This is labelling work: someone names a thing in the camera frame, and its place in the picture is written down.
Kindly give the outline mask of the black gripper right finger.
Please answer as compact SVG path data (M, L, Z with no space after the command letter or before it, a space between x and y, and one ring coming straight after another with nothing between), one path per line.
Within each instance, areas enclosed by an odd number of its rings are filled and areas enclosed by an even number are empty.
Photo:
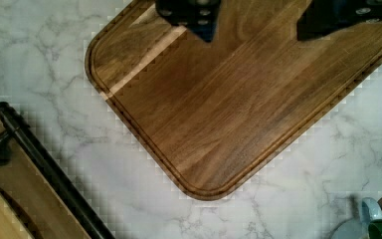
M296 23L296 38L310 41L364 22L382 21L382 0L312 0Z

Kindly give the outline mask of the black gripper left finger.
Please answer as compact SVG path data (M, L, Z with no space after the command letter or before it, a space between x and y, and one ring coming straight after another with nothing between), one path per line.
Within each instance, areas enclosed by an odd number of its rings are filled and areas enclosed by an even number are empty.
M210 43L222 0L155 0L156 12L172 26L184 26Z

